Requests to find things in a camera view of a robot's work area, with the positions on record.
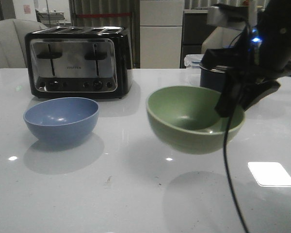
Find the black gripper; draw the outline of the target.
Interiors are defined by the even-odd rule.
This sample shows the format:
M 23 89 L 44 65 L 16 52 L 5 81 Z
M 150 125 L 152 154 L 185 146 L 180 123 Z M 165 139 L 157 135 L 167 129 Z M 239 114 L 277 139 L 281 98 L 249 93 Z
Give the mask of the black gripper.
M 291 77 L 291 51 L 259 49 L 259 63 L 254 64 L 254 55 L 237 48 L 208 49 L 201 61 L 207 70 L 226 71 L 223 90 L 215 106 L 220 117 L 229 117 L 239 103 L 247 111 L 264 97 L 276 92 L 281 77 Z M 243 91 L 243 73 L 248 72 L 250 83 Z

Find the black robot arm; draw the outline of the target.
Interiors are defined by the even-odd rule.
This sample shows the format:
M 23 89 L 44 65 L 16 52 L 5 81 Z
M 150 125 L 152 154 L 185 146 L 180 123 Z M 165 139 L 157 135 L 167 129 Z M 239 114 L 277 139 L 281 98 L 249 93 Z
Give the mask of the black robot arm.
M 208 49 L 201 61 L 202 68 L 225 75 L 215 107 L 220 116 L 232 115 L 236 105 L 247 110 L 279 89 L 277 79 L 291 77 L 291 0 L 271 0 L 260 13 L 252 5 L 218 3 L 207 23 L 241 31 L 234 46 Z

